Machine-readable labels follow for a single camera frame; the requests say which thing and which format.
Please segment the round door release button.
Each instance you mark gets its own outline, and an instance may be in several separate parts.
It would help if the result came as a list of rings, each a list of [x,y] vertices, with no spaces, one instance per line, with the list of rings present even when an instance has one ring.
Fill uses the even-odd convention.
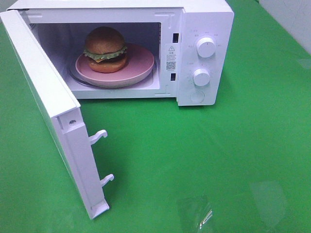
[[[201,103],[205,98],[205,94],[201,91],[193,92],[190,95],[190,100],[194,103]]]

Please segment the pink round plate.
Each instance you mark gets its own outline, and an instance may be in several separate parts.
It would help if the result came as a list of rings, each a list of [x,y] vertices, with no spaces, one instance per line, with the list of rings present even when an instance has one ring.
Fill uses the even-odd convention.
[[[100,73],[88,65],[88,58],[80,55],[75,62],[78,79],[102,88],[121,88],[145,79],[155,63],[153,54],[145,47],[127,44],[127,61],[124,67],[113,73]]]

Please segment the burger with lettuce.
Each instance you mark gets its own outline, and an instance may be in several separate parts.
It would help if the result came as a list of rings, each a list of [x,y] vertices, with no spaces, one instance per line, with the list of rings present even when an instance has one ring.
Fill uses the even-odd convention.
[[[89,67],[100,73],[114,73],[127,61],[127,46],[120,32],[111,27],[98,27],[85,39],[84,55]]]

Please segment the white microwave door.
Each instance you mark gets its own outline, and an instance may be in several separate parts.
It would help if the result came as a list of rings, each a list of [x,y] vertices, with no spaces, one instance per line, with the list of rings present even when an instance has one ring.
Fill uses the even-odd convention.
[[[103,186],[114,179],[100,179],[91,146],[105,130],[87,133],[80,103],[46,55],[17,10],[0,15],[19,59],[28,85],[44,117],[65,166],[75,182],[91,219],[109,209]]]

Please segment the lower white timer knob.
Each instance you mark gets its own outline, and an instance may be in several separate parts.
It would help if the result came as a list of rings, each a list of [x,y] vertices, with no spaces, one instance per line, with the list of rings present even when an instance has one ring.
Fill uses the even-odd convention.
[[[204,69],[200,68],[193,73],[193,82],[196,86],[206,86],[210,82],[210,74]]]

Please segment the white warning label sticker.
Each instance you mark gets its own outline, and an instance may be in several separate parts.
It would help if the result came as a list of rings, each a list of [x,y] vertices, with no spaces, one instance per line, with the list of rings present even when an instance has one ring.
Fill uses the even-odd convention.
[[[167,71],[175,71],[177,68],[178,49],[171,43],[165,45],[165,68]]]

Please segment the white microwave oven body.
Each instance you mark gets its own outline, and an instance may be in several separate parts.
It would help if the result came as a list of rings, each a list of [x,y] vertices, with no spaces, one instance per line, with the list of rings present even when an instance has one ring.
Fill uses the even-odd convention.
[[[76,89],[77,99],[176,98],[178,105],[212,105],[217,96],[234,12],[224,0],[19,0],[17,10],[64,82],[68,67],[82,53],[84,39],[94,28],[118,30],[125,41],[145,47],[158,64],[159,89]],[[196,43],[202,37],[216,43],[215,53],[202,58]],[[178,49],[177,68],[165,68],[165,45]],[[210,74],[206,86],[196,86],[193,73]],[[190,100],[201,91],[201,103]]]

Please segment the upper white power knob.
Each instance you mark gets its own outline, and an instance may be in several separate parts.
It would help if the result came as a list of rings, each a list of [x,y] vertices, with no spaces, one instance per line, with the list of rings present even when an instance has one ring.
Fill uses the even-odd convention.
[[[202,37],[196,43],[197,53],[202,58],[211,57],[216,51],[216,43],[211,37]]]

